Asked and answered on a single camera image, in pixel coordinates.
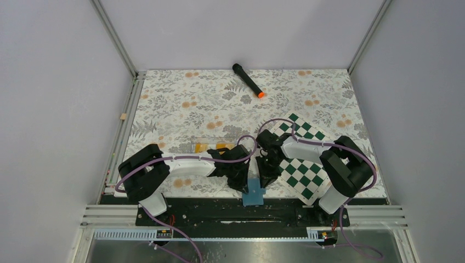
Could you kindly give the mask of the blue card holder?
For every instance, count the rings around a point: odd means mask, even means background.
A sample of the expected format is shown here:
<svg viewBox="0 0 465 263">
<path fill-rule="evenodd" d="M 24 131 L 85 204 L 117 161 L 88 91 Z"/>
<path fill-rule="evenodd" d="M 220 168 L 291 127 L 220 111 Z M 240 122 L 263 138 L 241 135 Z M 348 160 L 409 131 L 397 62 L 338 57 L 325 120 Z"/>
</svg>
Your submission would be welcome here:
<svg viewBox="0 0 465 263">
<path fill-rule="evenodd" d="M 242 205 L 248 206 L 259 206 L 264 204 L 264 195 L 266 189 L 261 187 L 259 178 L 248 179 L 248 193 L 242 194 Z"/>
</svg>

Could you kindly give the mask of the clear box with orange cards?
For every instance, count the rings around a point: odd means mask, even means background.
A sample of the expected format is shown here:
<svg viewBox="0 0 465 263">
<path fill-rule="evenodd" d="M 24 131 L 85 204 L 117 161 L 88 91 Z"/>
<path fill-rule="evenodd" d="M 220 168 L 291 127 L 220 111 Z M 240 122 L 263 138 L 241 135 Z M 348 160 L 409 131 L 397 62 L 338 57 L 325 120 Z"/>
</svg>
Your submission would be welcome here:
<svg viewBox="0 0 465 263">
<path fill-rule="evenodd" d="M 193 153 L 202 153 L 207 150 L 219 148 L 232 149 L 236 145 L 236 139 L 232 137 L 192 137 L 191 148 Z"/>
</svg>

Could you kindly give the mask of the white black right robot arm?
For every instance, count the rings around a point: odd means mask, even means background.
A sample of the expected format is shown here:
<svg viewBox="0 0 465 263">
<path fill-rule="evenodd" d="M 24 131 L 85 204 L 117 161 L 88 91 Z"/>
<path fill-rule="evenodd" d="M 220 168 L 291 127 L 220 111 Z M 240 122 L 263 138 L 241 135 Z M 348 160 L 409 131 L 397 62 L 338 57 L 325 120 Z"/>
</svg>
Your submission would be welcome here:
<svg viewBox="0 0 465 263">
<path fill-rule="evenodd" d="M 319 200 L 314 217 L 323 226 L 336 219 L 336 211 L 359 193 L 369 179 L 376 178 L 372 162 L 347 136 L 340 136 L 336 141 L 304 140 L 290 133 L 277 136 L 266 129 L 258 134 L 256 141 L 266 153 L 256 158 L 262 188 L 281 176 L 283 161 L 301 159 L 322 165 L 331 187 Z"/>
</svg>

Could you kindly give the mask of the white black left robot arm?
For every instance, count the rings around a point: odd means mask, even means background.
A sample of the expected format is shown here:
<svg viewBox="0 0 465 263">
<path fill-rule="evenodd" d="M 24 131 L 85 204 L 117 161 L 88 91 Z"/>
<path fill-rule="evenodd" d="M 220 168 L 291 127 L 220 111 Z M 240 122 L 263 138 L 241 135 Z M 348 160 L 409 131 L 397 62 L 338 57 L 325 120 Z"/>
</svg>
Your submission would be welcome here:
<svg viewBox="0 0 465 263">
<path fill-rule="evenodd" d="M 247 177 L 251 153 L 243 146 L 210 149 L 190 155 L 163 153 L 157 144 L 149 144 L 118 166 L 117 193 L 126 194 L 149 212 L 157 225 L 164 225 L 170 211 L 158 189 L 170 176 L 226 177 L 228 186 L 248 192 Z"/>
</svg>

